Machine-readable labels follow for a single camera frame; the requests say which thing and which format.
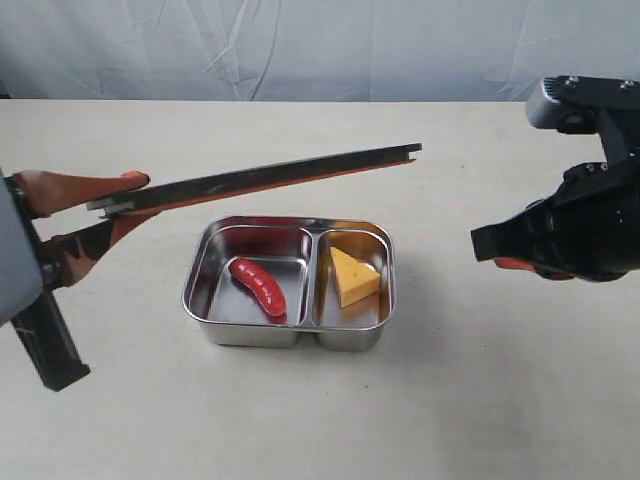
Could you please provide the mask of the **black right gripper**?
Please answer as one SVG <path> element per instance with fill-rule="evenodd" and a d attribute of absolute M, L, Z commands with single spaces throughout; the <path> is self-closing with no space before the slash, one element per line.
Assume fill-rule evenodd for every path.
<path fill-rule="evenodd" d="M 639 114 L 602 113 L 602 162 L 575 165 L 549 197 L 471 233 L 479 261 L 550 280 L 615 281 L 639 268 Z"/>

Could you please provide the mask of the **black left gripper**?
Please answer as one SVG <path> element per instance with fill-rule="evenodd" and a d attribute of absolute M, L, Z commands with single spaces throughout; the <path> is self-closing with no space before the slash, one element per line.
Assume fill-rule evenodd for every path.
<path fill-rule="evenodd" d="M 80 204 L 142 188 L 150 182 L 150 177 L 140 171 L 118 177 L 91 177 L 28 170 L 10 179 L 31 218 L 47 218 Z M 117 216 L 45 241 L 44 259 L 53 268 L 51 279 L 46 280 L 47 289 L 77 284 L 113 246 L 154 216 L 154 213 Z M 49 390 L 61 391 L 91 372 L 81 360 L 51 292 L 41 293 L 11 319 L 11 325 L 43 386 Z"/>

